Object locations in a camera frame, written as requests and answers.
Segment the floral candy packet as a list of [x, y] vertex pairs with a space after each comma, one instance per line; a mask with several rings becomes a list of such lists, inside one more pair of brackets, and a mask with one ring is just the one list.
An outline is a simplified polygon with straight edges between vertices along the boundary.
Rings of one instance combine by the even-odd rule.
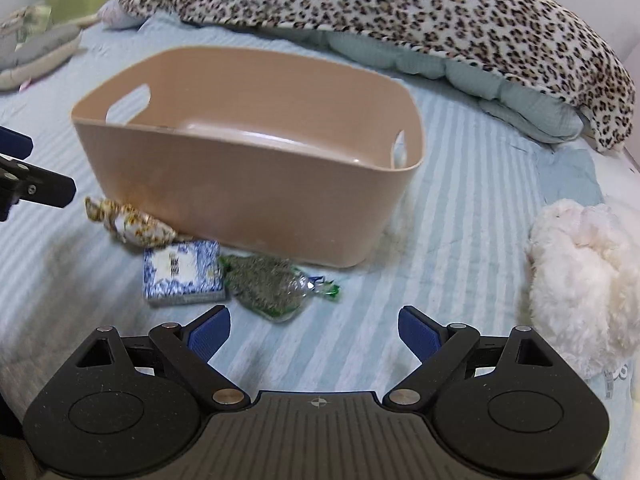
[[154, 248], [179, 239], [179, 234], [166, 223], [129, 204], [86, 197], [85, 211], [90, 221], [102, 224], [122, 244]]

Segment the leopard print blanket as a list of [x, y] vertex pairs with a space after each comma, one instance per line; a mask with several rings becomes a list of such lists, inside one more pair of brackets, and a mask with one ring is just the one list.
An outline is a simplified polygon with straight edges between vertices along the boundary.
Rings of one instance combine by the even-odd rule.
[[614, 50], [554, 0], [117, 0], [195, 24], [350, 32], [468, 64], [583, 112], [601, 151], [631, 135], [636, 88]]

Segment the pale pink pillow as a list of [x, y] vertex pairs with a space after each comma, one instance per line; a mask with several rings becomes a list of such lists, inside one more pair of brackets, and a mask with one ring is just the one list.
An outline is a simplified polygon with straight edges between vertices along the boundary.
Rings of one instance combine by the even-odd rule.
[[106, 28], [114, 30], [138, 28], [149, 19], [147, 16], [140, 18], [128, 14], [118, 0], [108, 0], [104, 3], [98, 11], [98, 18]]

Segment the blue white patterned box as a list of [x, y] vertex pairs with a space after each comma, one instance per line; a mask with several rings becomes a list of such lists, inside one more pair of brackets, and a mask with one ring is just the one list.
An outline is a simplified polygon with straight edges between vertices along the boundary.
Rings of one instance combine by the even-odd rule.
[[225, 300], [220, 247], [212, 240], [190, 240], [143, 253], [142, 292], [152, 306], [207, 304]]

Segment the grey and cream cushion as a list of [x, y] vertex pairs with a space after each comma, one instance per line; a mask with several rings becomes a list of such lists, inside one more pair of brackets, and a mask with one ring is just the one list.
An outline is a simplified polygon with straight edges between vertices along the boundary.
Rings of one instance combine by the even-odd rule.
[[12, 52], [1, 53], [1, 90], [16, 90], [27, 81], [46, 76], [78, 50], [81, 30], [73, 24], [51, 28]]

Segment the green dried herb packet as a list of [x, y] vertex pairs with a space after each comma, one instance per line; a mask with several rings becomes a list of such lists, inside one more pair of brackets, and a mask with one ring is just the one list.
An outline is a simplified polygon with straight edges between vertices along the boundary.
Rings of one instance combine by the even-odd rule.
[[270, 256], [218, 258], [228, 291], [244, 308], [273, 323], [304, 310], [312, 297], [337, 300], [341, 287], [323, 275], [309, 275], [290, 260]]

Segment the light green quilted comforter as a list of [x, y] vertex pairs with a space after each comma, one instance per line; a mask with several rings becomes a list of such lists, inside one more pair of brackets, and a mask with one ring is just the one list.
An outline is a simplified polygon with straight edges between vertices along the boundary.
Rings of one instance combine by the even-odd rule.
[[270, 36], [332, 51], [378, 70], [394, 70], [427, 79], [446, 79], [454, 88], [478, 99], [484, 112], [507, 122], [544, 144], [573, 141], [590, 131], [587, 118], [576, 108], [507, 81], [478, 67], [396, 47], [350, 32], [318, 29], [266, 28]]

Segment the beige plastic storage basket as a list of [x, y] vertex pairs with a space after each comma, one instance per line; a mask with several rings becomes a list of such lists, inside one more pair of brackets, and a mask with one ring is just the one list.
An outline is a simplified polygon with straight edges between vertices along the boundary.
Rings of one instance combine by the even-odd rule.
[[170, 49], [82, 98], [72, 121], [106, 197], [228, 246], [349, 268], [425, 156], [408, 89], [269, 50]]

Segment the folded green paper bag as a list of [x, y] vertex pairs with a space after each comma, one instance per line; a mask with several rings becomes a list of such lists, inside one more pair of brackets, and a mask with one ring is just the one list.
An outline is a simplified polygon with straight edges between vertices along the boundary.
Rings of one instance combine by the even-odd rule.
[[44, 3], [31, 4], [13, 11], [1, 19], [2, 47], [17, 47], [50, 28], [51, 7]]

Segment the white fluffy plush toy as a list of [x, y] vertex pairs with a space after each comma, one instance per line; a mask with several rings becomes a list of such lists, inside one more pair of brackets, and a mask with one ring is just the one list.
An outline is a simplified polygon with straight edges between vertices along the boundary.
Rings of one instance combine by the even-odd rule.
[[544, 206], [529, 232], [530, 318], [584, 379], [639, 350], [639, 245], [605, 204]]

